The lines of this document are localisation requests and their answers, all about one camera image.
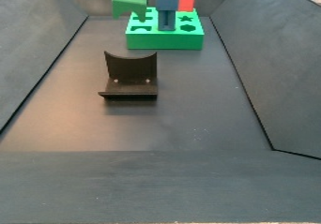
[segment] shape sorter hole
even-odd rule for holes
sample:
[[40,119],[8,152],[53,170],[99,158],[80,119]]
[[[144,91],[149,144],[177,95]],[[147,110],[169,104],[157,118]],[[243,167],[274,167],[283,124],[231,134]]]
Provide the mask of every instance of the shape sorter hole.
[[180,25],[180,30],[186,31],[186,32],[192,32],[195,30],[195,26],[194,25]]
[[190,18],[188,16],[183,16],[179,19],[180,19],[180,22],[192,22],[192,18]]
[[[133,20],[139,20],[137,17],[132,17]],[[145,20],[152,20],[152,17],[145,17]]]
[[133,32],[133,31],[136,31],[137,29],[141,29],[141,30],[145,30],[145,31],[151,31],[151,26],[143,26],[143,25],[135,25],[135,26],[132,26],[131,27],[131,31]]

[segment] green shape sorter block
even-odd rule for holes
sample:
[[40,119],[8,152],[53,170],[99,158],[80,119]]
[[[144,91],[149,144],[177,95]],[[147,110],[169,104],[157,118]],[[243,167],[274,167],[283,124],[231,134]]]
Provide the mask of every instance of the green shape sorter block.
[[125,37],[128,49],[200,50],[204,32],[195,10],[176,11],[175,30],[157,31],[157,11],[148,7],[144,22],[135,13],[129,15]]

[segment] red block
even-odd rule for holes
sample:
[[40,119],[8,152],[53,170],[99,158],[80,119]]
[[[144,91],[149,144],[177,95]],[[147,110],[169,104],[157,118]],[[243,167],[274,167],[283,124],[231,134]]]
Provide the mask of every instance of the red block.
[[192,11],[195,0],[179,0],[177,11]]

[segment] black curved holder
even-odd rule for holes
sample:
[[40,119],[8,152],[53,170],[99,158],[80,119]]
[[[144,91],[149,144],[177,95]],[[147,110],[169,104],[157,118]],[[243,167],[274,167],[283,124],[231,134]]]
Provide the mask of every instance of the black curved holder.
[[156,52],[144,57],[127,58],[107,52],[109,73],[104,97],[156,97]]

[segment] star-shaped hole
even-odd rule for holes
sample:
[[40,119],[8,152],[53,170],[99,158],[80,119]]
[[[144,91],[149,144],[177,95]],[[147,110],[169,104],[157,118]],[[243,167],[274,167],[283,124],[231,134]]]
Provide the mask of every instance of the star-shaped hole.
[[191,19],[188,16],[183,16],[180,19],[180,22],[191,22]]

